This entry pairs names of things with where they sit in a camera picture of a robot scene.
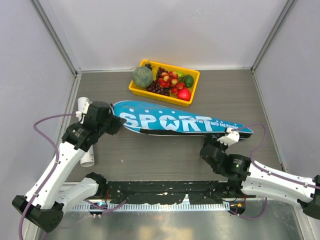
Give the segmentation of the red apple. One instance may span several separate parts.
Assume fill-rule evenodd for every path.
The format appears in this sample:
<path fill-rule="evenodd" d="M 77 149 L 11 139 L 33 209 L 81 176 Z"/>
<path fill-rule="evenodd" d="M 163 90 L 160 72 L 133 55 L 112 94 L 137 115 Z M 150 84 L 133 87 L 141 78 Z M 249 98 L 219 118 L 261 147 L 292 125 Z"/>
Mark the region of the red apple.
<path fill-rule="evenodd" d="M 183 100 L 183 101 L 188 102 L 188 101 L 190 101 L 192 94 L 188 88 L 182 88 L 177 92 L 176 96 L 179 100 Z"/>

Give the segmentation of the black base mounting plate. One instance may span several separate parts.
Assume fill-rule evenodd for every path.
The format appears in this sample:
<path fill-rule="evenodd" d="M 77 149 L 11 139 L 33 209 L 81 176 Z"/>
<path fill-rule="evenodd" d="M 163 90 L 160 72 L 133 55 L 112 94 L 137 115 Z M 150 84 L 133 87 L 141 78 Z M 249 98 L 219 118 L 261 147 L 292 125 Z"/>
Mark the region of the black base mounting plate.
<path fill-rule="evenodd" d="M 110 200 L 112 204 L 126 201 L 133 205 L 179 205 L 185 197 L 192 205 L 215 204 L 244 196 L 240 182 L 229 180 L 109 181 L 93 195 L 96 199 Z"/>

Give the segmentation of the blue racket cover bag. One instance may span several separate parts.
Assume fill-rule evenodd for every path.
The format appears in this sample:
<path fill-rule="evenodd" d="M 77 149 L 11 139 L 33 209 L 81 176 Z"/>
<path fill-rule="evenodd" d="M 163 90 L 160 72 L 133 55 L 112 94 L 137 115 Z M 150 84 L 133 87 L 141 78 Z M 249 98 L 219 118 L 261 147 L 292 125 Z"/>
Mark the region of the blue racket cover bag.
<path fill-rule="evenodd" d="M 241 139 L 254 132 L 241 123 L 225 121 L 150 102 L 124 100 L 113 105 L 115 116 L 125 120 L 129 130 L 147 135 L 214 135 L 224 134 L 227 128 L 239 129 Z"/>

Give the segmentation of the aluminium frame post left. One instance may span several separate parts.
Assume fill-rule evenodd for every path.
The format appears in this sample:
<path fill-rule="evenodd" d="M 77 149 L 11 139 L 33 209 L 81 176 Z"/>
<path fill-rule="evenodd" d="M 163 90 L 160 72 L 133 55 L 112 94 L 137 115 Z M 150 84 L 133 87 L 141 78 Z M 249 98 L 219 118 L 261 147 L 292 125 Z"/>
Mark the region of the aluminium frame post left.
<path fill-rule="evenodd" d="M 49 0 L 30 0 L 64 62 L 74 76 L 82 73 L 74 51 Z"/>

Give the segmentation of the green melon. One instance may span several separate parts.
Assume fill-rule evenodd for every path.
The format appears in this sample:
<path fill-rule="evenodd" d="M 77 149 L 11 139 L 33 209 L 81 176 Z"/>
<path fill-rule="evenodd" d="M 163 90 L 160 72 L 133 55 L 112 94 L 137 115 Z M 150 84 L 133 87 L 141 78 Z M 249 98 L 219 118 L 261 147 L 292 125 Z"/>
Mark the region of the green melon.
<path fill-rule="evenodd" d="M 133 71 L 133 82 L 140 88 L 146 88 L 153 82 L 153 72 L 146 66 L 140 66 Z"/>

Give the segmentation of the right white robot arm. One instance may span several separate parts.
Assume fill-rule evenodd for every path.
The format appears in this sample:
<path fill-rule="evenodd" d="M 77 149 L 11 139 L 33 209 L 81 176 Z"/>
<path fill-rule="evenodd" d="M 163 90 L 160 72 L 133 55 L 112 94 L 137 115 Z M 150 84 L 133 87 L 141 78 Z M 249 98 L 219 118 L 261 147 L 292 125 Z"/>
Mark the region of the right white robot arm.
<path fill-rule="evenodd" d="M 227 154 L 227 148 L 240 140 L 238 132 L 208 136 L 199 152 L 215 174 L 228 179 L 226 191 L 230 196 L 242 194 L 273 199 L 301 207 L 308 217 L 320 218 L 318 175 L 313 178 L 293 175 L 268 167 L 251 157 Z"/>

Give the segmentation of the aluminium frame post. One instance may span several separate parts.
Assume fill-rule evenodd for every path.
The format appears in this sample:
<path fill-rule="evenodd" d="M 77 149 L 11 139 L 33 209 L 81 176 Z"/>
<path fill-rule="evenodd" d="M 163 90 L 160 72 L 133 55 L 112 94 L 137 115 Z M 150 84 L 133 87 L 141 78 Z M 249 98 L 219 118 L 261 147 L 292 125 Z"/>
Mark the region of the aluminium frame post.
<path fill-rule="evenodd" d="M 293 7 L 297 3 L 297 0 L 287 0 L 280 11 L 271 31 L 269 32 L 266 40 L 264 41 L 252 67 L 251 73 L 254 74 L 261 63 L 262 59 L 264 58 L 265 54 L 267 53 L 269 47 L 271 46 L 272 42 L 275 40 L 277 34 L 279 33 L 281 27 L 283 26 L 284 22 L 286 21 L 287 17 L 289 16 L 290 12 L 292 11 Z"/>
<path fill-rule="evenodd" d="M 30 0 L 64 62 L 74 76 L 82 73 L 74 51 L 49 0 Z"/>

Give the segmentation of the aluminium frame post right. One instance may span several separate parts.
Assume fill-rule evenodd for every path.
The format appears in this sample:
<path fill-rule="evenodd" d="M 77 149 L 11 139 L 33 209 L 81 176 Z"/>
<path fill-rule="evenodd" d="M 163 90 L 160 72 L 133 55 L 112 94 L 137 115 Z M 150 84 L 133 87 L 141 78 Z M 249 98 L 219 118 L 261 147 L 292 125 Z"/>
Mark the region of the aluminium frame post right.
<path fill-rule="evenodd" d="M 297 3 L 297 0 L 287 0 L 280 11 L 271 31 L 269 32 L 266 40 L 264 41 L 252 67 L 251 73 L 254 74 L 261 63 L 262 59 L 264 58 L 265 54 L 267 53 L 269 47 L 271 46 L 272 42 L 275 40 L 277 34 L 279 33 L 281 27 L 283 26 L 284 22 L 286 21 L 287 17 L 289 16 L 290 12 L 292 11 L 293 7 Z"/>

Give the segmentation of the green lime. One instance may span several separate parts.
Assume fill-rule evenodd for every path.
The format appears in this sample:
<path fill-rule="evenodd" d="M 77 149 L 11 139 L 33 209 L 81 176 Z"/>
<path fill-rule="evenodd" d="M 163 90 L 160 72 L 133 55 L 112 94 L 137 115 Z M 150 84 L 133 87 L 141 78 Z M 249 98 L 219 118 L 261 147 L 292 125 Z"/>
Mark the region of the green lime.
<path fill-rule="evenodd" d="M 194 78 L 191 75 L 185 75 L 183 83 L 185 84 L 186 88 L 191 88 L 194 85 Z"/>

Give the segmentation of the red cherry bunch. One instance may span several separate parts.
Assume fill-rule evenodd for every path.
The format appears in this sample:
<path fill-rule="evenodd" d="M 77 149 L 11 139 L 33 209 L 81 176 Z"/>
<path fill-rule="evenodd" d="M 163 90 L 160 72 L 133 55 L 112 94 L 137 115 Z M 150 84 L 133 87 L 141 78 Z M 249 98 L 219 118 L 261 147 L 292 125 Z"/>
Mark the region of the red cherry bunch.
<path fill-rule="evenodd" d="M 168 73 L 162 73 L 162 79 L 160 83 L 166 82 L 166 84 L 170 84 L 170 95 L 177 95 L 178 91 L 181 90 L 184 84 L 185 75 L 179 74 L 177 71 L 170 71 Z"/>

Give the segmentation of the dark purple grape bunch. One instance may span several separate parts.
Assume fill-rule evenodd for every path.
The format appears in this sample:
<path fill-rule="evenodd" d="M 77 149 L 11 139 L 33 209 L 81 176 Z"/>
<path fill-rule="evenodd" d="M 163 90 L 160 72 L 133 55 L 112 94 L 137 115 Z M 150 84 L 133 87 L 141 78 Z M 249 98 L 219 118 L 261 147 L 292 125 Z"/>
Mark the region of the dark purple grape bunch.
<path fill-rule="evenodd" d="M 161 66 L 157 67 L 155 80 L 148 87 L 146 87 L 145 90 L 150 93 L 169 97 L 171 85 L 167 84 L 166 82 L 164 82 L 164 84 L 160 83 L 162 79 L 162 73 L 168 73 L 168 71 Z"/>

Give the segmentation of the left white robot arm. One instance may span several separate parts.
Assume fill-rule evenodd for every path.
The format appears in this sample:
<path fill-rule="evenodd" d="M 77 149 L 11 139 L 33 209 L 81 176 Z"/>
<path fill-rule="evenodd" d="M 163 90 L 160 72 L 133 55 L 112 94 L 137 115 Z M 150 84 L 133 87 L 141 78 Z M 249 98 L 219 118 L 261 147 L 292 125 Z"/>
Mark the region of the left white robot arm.
<path fill-rule="evenodd" d="M 59 191 L 90 147 L 102 135 L 116 134 L 125 121 L 115 116 L 112 104 L 102 101 L 85 103 L 84 109 L 74 116 L 80 120 L 67 127 L 61 143 L 50 141 L 55 156 L 42 176 L 26 194 L 16 195 L 12 200 L 13 207 L 21 214 L 20 225 L 27 219 L 50 233 L 74 205 L 89 197 L 102 199 L 107 194 L 107 180 L 94 172 L 64 193 Z"/>

